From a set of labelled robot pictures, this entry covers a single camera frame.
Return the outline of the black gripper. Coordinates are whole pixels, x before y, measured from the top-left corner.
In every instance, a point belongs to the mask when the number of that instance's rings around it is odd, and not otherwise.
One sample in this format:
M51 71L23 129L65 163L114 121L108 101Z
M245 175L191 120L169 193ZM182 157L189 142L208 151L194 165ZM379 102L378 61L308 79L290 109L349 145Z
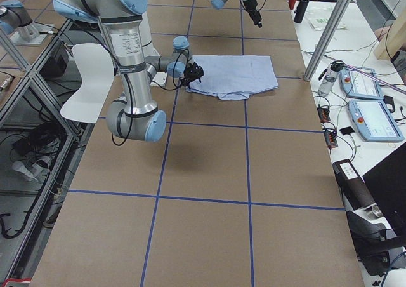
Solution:
M204 70L197 63L188 65L183 73L183 78L181 78L182 86L189 86L191 82L198 80L201 82L201 78L204 75Z
M260 12L257 10L257 6L258 6L257 0L243 1L243 5L244 5L246 12L248 12L253 23L255 23L255 25L258 28L262 28L262 26L263 26L263 24L261 22L262 18L261 18Z

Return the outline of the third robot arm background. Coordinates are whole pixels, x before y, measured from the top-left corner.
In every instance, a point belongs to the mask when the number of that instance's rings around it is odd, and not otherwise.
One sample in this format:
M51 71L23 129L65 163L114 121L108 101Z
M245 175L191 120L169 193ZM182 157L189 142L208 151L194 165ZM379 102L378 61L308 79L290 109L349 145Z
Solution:
M17 31L24 41L31 41L39 36L33 19L19 0L1 2L1 29L7 35Z

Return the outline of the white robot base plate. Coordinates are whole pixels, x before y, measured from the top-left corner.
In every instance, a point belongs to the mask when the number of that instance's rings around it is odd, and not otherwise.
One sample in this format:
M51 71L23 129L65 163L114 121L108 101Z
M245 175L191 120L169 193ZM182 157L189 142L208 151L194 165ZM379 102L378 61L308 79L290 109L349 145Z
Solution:
M154 48L152 43L142 46L142 50L145 58L159 56L159 52ZM150 81L150 86L166 87L167 74L165 72L161 72L156 63L151 65L147 62L147 71L153 77Z

